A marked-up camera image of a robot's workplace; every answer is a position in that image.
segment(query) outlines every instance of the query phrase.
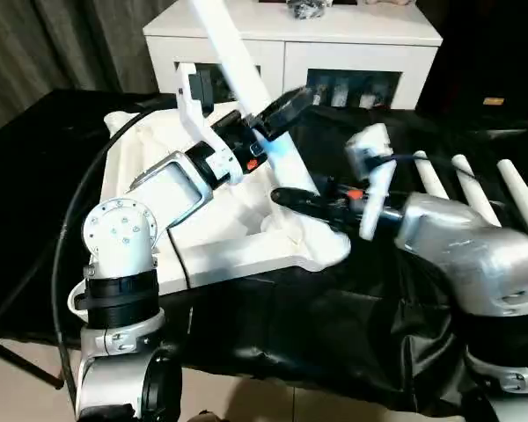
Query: black cloth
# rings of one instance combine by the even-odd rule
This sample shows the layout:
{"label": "black cloth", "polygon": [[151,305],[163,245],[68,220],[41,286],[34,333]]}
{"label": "black cloth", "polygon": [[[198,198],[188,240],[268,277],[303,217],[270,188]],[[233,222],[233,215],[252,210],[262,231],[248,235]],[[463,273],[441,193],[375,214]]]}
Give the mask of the black cloth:
{"label": "black cloth", "polygon": [[[49,101],[48,106],[40,102],[28,112],[33,114],[20,118],[24,124],[14,121],[9,126],[15,130],[0,132],[0,175],[11,171],[17,176],[8,184],[0,178],[0,301],[55,237],[79,177],[107,140],[103,115],[136,100],[102,102],[103,94],[82,92],[51,95],[56,99],[41,101]],[[504,156],[512,158],[528,182],[526,123],[440,121],[412,112],[313,107],[292,135],[311,171],[354,185],[342,146],[380,121],[387,125],[396,153],[424,149],[448,160],[466,154],[485,178],[483,187],[498,204],[504,225],[525,229],[509,205],[495,164]],[[91,141],[81,127],[95,127],[85,132],[98,136]],[[16,165],[8,161],[11,156]],[[436,170],[451,198],[465,200],[453,172]],[[98,200],[100,185],[98,174],[83,210]],[[20,192],[17,199],[14,189]],[[412,191],[423,192],[414,164],[399,163],[393,197]],[[71,234],[63,261],[64,294],[80,280],[87,260],[79,229]],[[0,335],[54,341],[50,260],[45,261],[0,321]],[[383,233],[371,243],[352,234],[350,256],[320,273],[285,268],[168,295],[161,304],[169,321],[166,342],[185,366],[211,373],[280,378],[434,416],[458,413],[460,391],[473,386],[463,367],[462,327],[453,317],[444,277],[428,263],[397,251]],[[77,345],[79,321],[65,311],[63,323],[70,343]]]}

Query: orange component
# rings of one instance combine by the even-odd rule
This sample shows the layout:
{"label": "orange component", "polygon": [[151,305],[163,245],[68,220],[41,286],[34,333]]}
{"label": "orange component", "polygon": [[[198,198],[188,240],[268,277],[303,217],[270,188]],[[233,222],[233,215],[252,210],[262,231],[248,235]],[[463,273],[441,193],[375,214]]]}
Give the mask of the orange component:
{"label": "orange component", "polygon": [[358,189],[353,189],[351,191],[348,191],[347,196],[351,200],[360,200],[363,197],[363,191],[359,191]]}
{"label": "orange component", "polygon": [[246,163],[246,169],[247,170],[254,170],[256,167],[258,167],[258,161],[255,159],[250,160],[248,163]]}

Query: gray curtain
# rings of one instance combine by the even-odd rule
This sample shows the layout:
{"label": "gray curtain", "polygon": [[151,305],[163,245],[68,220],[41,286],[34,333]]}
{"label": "gray curtain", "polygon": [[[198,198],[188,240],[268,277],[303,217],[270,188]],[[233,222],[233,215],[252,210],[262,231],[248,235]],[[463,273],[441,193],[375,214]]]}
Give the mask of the gray curtain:
{"label": "gray curtain", "polygon": [[175,0],[0,0],[0,127],[56,88],[154,92],[143,26]]}

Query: floor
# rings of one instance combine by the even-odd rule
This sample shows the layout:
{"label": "floor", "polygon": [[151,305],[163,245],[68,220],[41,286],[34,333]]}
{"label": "floor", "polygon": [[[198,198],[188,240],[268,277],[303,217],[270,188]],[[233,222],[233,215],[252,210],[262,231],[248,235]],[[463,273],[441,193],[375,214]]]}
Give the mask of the floor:
{"label": "floor", "polygon": [[[53,347],[4,341],[3,344],[55,374],[59,360]],[[459,422],[413,413],[280,383],[245,380],[184,370],[182,416],[186,422],[210,410],[231,422]],[[70,422],[74,417],[65,390],[56,391],[0,361],[0,422]]]}

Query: bolt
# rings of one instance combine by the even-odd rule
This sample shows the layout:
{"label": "bolt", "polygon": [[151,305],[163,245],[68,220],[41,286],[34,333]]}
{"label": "bolt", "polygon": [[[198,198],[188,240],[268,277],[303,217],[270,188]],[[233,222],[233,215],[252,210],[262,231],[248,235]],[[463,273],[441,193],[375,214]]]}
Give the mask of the bolt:
{"label": "bolt", "polygon": [[92,277],[96,273],[96,268],[94,266],[85,266],[84,267],[84,276]]}

